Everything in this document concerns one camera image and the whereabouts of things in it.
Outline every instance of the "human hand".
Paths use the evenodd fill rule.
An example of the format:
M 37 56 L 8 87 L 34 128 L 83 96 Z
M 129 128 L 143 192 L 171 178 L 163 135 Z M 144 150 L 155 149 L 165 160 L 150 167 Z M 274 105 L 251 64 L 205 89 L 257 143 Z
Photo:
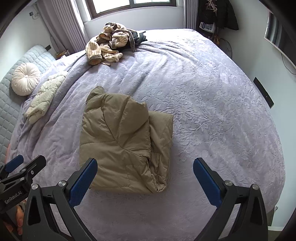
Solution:
M 17 221 L 17 233 L 18 235 L 22 235 L 22 224 L 24 221 L 24 213 L 19 205 L 17 205 L 16 221 Z M 13 231 L 13 227 L 10 224 L 5 222 L 4 224 L 9 232 Z

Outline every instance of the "black puffer coat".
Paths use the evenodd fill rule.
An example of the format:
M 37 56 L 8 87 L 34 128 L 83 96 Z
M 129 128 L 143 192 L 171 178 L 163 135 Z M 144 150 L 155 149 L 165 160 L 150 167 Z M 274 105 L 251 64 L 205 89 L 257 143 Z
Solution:
M 237 18 L 229 0 L 217 0 L 215 2 L 217 5 L 217 16 L 213 10 L 206 10 L 206 4 L 207 0 L 199 0 L 198 2 L 196 28 L 199 28 L 200 22 L 204 22 L 207 24 L 216 23 L 218 28 L 239 29 Z

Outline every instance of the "white sheer curtain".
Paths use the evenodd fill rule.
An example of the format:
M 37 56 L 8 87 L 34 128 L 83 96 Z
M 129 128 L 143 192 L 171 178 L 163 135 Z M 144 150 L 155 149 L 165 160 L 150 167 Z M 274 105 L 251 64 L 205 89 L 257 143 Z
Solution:
M 85 49 L 89 38 L 75 0 L 38 0 L 37 6 L 57 52 L 68 49 L 76 53 Z
M 184 28 L 196 30 L 198 0 L 184 0 Z

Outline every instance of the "quilted headboard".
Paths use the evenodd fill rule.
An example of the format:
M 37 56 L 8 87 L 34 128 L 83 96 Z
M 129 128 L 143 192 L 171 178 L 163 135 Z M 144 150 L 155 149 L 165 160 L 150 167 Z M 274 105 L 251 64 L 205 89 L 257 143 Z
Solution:
M 16 125 L 21 104 L 26 96 L 18 96 L 11 88 L 11 79 L 14 70 L 21 64 L 34 63 L 41 73 L 44 73 L 55 58 L 41 45 L 35 45 L 24 54 L 0 82 L 0 161 L 5 161 L 8 145 L 13 129 Z

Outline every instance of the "silver bolt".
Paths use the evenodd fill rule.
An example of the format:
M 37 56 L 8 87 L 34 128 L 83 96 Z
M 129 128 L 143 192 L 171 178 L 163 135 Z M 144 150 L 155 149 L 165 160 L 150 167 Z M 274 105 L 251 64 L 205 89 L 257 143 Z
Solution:
M 256 185 L 256 184 L 253 184 L 252 185 L 252 188 L 255 189 L 255 190 L 258 190 L 259 189 L 258 185 Z
M 229 180 L 226 180 L 224 183 L 226 186 L 229 186 L 229 187 L 233 185 L 232 181 L 229 181 Z
M 65 185 L 66 185 L 66 181 L 59 181 L 59 183 L 58 183 L 58 184 L 59 184 L 59 186 L 60 186 L 60 187 L 63 187 L 63 186 L 65 186 Z
M 38 184 L 34 184 L 33 186 L 32 186 L 32 189 L 33 190 L 35 190 L 35 189 L 37 189 L 38 188 Z

